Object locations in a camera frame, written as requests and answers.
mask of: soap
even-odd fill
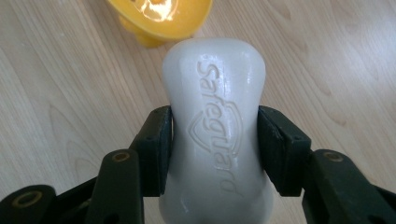
[[[160,211],[167,224],[262,224],[273,193],[258,152],[265,63],[248,43],[194,38],[163,61],[174,122]]]

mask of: wooden table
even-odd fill
[[[396,191],[396,1],[215,0],[199,36],[257,48],[262,105]],[[174,44],[141,47],[105,0],[0,1],[0,198],[97,175],[169,104],[162,60]],[[301,200],[276,196],[270,223],[305,223]],[[146,199],[148,224],[163,223],[157,202]]]

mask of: yellow cup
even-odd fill
[[[145,47],[189,38],[204,23],[212,0],[108,0],[120,23]]]

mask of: clamp jaw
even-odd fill
[[[310,138],[273,108],[260,106],[257,133],[262,168],[283,197],[298,197],[313,223],[396,223],[396,194],[370,184],[339,152],[312,151]],[[0,202],[0,221],[43,223],[144,223],[143,197],[165,191],[172,154],[170,106],[153,110],[128,149],[108,153],[99,175],[56,195],[30,186]]]

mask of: light wood surface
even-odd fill
[[[396,1],[215,0],[195,36],[256,47],[262,105],[396,191]],[[139,46],[105,0],[0,1],[0,198],[97,175],[168,105],[162,59],[173,45]],[[305,223],[301,200],[276,196],[270,223]],[[163,223],[156,199],[145,206],[148,224]]]

